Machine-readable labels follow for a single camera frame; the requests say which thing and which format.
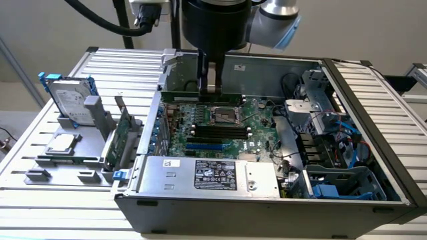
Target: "white wall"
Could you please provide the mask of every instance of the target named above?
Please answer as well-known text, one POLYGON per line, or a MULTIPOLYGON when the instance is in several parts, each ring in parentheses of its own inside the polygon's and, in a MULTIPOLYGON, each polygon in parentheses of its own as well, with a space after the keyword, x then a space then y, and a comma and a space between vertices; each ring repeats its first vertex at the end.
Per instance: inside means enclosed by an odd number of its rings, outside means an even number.
MULTIPOLYGON (((82 2, 118 23, 111 0, 82 2)), ((427 1, 298 0, 298 5, 303 19, 283 54, 371 60, 387 74, 403 73, 413 62, 427 63, 427 1)), ((91 23, 63 0, 0 0, 0 36, 35 81, 41 71, 67 74, 89 46, 123 48, 122 37, 91 23)), ((139 48, 170 48, 169 24, 134 41, 139 48)), ((274 53, 259 46, 251 51, 274 53)))

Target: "motherboard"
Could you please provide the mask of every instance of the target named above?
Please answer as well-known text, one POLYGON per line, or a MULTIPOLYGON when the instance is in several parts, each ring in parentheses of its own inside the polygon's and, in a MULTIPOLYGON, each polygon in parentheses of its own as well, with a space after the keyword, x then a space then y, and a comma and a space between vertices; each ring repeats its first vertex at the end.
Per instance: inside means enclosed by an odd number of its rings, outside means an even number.
POLYGON ((271 162, 279 141, 274 105, 247 98, 239 106, 169 104, 169 156, 271 162))

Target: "printed label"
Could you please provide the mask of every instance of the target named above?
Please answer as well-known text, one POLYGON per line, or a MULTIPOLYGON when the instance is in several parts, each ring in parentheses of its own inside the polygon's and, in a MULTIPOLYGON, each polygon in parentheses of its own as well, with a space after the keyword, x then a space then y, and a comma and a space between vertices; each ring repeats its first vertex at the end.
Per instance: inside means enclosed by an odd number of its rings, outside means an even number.
POLYGON ((182 164, 182 160, 179 159, 165 159, 163 160, 163 167, 166 168, 179 168, 182 164))
POLYGON ((238 190, 234 161, 195 161, 194 187, 205 190, 238 190))
POLYGON ((237 71, 245 71, 247 69, 247 66, 245 65, 234 65, 234 70, 237 71))
POLYGON ((86 98, 82 93, 67 90, 57 90, 55 93, 70 119, 82 125, 93 125, 94 120, 90 110, 85 108, 86 98))

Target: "blue pcie slot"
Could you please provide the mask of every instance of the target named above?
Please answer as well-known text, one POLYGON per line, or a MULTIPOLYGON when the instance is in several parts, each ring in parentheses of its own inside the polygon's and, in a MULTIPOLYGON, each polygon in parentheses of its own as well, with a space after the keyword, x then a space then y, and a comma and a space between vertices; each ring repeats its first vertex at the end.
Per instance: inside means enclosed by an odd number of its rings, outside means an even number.
POLYGON ((223 150, 222 144, 187 144, 187 149, 198 149, 198 150, 223 150))

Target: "cable connector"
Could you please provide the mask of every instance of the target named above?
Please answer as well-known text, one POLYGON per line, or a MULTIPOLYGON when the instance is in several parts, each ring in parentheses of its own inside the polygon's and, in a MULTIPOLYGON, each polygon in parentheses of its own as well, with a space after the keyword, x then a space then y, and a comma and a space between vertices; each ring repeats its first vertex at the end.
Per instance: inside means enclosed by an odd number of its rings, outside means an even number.
POLYGON ((357 149, 358 144, 362 141, 362 134, 361 134, 361 132, 354 132, 350 137, 351 137, 351 142, 353 142, 353 148, 357 149))
POLYGON ((159 19, 162 14, 162 4, 142 4, 139 13, 135 19, 135 26, 139 27, 145 24, 159 26, 159 19))

